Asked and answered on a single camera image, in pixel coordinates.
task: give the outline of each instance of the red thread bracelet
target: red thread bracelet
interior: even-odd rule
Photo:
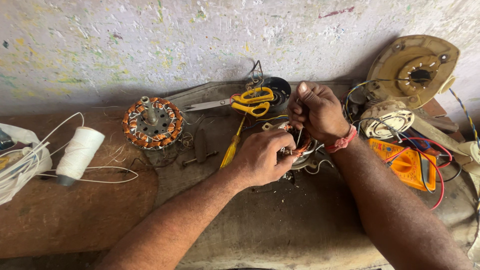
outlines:
[[[357,129],[353,126],[350,125],[350,130],[348,132],[348,135],[345,138],[340,138],[333,145],[325,147],[325,150],[327,153],[335,153],[338,150],[347,147],[348,143],[353,140],[357,136]]]

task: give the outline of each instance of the wooden workbench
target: wooden workbench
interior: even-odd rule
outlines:
[[[324,84],[337,96],[350,87],[350,82]],[[187,104],[224,99],[244,91],[244,87],[243,82],[209,83],[168,99],[183,108]],[[85,126],[106,135],[91,166],[105,165],[125,145],[119,118],[122,114],[102,110],[85,114]],[[0,122],[31,129],[41,139],[69,115],[3,117]],[[196,122],[214,115],[217,116]],[[205,129],[207,152],[220,153],[227,149],[241,119],[228,106],[184,116],[190,123],[184,131],[194,134],[197,128]],[[70,123],[61,128],[57,133],[61,136],[49,140],[50,149],[68,141],[78,125]],[[248,135],[260,132],[261,126],[246,130],[241,143]],[[163,153],[145,154],[152,164],[163,160]],[[116,158],[120,162],[110,165],[128,167],[133,158],[140,156],[137,148],[126,144],[122,155]],[[54,167],[59,158],[60,155],[54,158]],[[158,207],[214,173],[223,155],[208,158],[203,164],[181,165],[183,160],[192,158],[193,151],[186,152],[171,166],[157,169],[158,177],[153,170],[136,164],[133,169],[140,177],[124,184],[75,183],[64,187],[53,180],[31,180],[12,202],[0,206],[0,258],[112,247],[153,205]],[[453,172],[449,170],[446,167],[442,172],[450,176]],[[91,172],[85,178],[118,180],[121,176],[121,172],[105,171]],[[201,234],[177,268],[356,269],[386,263],[364,233],[353,197],[335,169],[325,166],[317,175],[303,170],[294,172],[294,180],[240,192]],[[438,199],[437,194],[414,192],[429,206]],[[469,181],[462,174],[445,184],[445,198],[434,212],[464,248],[473,240],[476,230],[473,201]]]
[[[145,159],[139,149],[127,143],[120,123],[125,112],[102,111],[84,114],[85,126],[98,130],[105,140],[90,163],[94,166],[127,168],[133,158]],[[43,139],[73,113],[0,117],[0,122],[32,130]],[[50,152],[67,143],[81,125],[76,116],[48,141]],[[56,168],[63,151],[52,156]],[[55,183],[55,178],[30,180],[12,199],[0,205],[0,258],[102,250],[112,247],[151,210],[158,181],[153,169],[135,164],[139,177],[122,184],[75,182]],[[125,171],[100,169],[86,172],[83,179],[128,180]]]

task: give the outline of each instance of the white thread spool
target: white thread spool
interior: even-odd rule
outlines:
[[[89,127],[77,127],[57,166],[57,184],[72,185],[84,174],[105,135]]]

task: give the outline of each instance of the scissor blade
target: scissor blade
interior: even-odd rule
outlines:
[[[188,108],[188,109],[183,111],[204,110],[204,109],[215,108],[215,107],[220,107],[220,106],[229,105],[229,104],[230,104],[230,99],[210,101],[210,102],[186,105],[185,108]]]

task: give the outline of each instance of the paint-stained wall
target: paint-stained wall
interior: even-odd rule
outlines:
[[[1,0],[0,113],[126,104],[243,79],[362,78],[387,43],[428,34],[462,55],[454,88],[480,119],[475,0]],[[452,96],[437,98],[464,121]]]

